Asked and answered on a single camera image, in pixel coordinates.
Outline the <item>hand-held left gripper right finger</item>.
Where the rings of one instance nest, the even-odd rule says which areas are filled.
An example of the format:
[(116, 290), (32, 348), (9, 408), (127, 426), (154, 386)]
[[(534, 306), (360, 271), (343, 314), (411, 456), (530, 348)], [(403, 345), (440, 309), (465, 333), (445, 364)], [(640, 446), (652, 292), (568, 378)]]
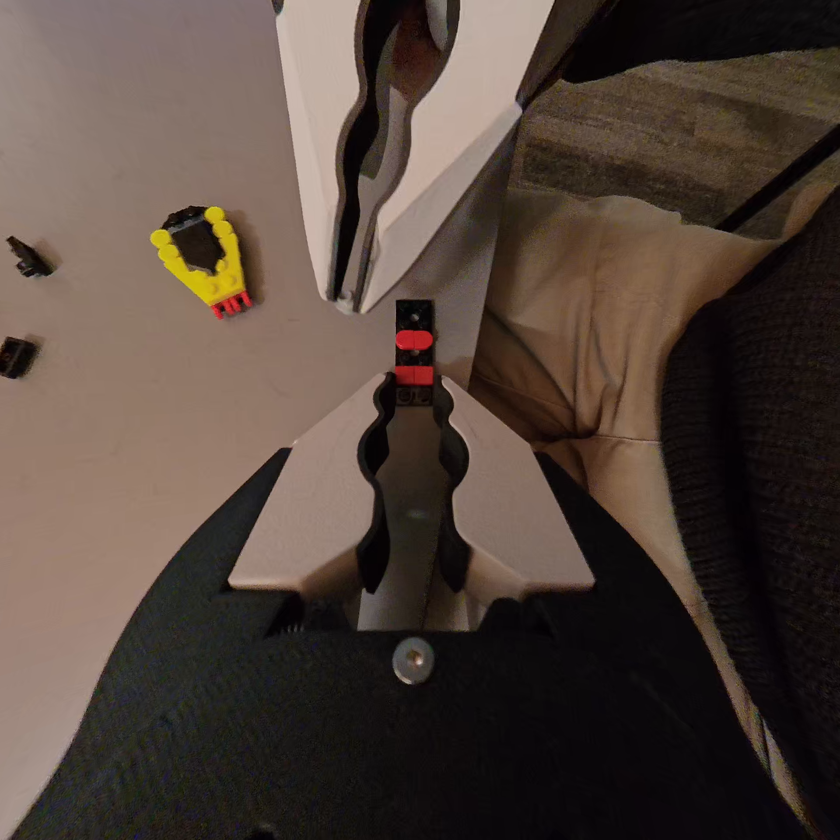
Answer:
[(500, 599), (589, 592), (595, 577), (531, 446), (447, 376), (434, 385), (445, 473), (431, 624), (478, 624)]

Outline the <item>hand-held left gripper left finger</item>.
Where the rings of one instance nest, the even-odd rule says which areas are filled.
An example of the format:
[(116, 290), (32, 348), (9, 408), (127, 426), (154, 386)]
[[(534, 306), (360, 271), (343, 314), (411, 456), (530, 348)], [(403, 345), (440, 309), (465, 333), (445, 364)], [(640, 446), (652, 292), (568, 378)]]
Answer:
[(375, 374), (300, 436), (228, 576), (305, 602), (376, 592), (391, 540), (377, 473), (390, 454), (394, 374)]

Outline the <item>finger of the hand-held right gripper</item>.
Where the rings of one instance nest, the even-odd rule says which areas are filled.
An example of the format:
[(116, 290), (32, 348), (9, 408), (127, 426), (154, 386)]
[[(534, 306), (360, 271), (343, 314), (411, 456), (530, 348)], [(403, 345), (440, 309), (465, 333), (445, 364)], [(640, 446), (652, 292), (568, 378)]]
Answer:
[[(423, 5), (436, 57), (396, 85), (401, 19)], [(522, 115), (518, 87), (552, 2), (361, 2), (360, 91), (343, 126), (343, 310), (401, 282)]]
[(380, 3), (276, 5), (302, 219), (318, 293), (334, 303), (376, 303), (370, 280), (346, 280), (339, 260), (347, 198), (344, 149), (367, 99), (364, 41), (376, 29)]

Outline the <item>yellow lego assembly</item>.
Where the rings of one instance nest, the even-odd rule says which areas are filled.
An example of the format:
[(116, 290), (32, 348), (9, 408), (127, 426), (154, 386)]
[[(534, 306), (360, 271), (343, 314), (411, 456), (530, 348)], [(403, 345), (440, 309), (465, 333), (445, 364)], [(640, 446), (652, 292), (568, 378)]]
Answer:
[(188, 206), (153, 231), (150, 242), (170, 274), (218, 320), (250, 308), (238, 236), (220, 206)]

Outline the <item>red and black lego assembly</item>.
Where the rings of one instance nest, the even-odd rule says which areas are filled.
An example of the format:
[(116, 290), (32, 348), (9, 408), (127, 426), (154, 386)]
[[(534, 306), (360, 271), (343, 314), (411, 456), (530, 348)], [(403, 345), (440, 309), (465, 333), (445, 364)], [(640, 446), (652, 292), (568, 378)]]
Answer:
[(429, 407), (435, 379), (434, 302), (421, 299), (395, 301), (396, 403)]

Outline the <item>person's right forearm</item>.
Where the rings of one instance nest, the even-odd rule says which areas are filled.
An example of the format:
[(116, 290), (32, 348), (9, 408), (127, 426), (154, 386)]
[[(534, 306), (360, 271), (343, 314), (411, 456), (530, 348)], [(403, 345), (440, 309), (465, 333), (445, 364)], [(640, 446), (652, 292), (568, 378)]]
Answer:
[(838, 45), (838, 1), (622, 1), (581, 37), (562, 79), (596, 81), (662, 60), (729, 60)]

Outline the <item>small black lego piece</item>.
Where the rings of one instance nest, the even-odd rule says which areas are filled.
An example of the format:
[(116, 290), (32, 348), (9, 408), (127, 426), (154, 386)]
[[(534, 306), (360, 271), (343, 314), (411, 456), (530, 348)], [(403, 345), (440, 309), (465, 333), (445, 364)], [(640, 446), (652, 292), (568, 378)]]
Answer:
[(23, 277), (44, 278), (51, 276), (56, 271), (56, 268), (36, 248), (26, 244), (19, 238), (8, 236), (6, 237), (6, 243), (16, 257), (17, 271)]
[(37, 342), (6, 337), (1, 344), (1, 377), (16, 380), (25, 376), (38, 352)]

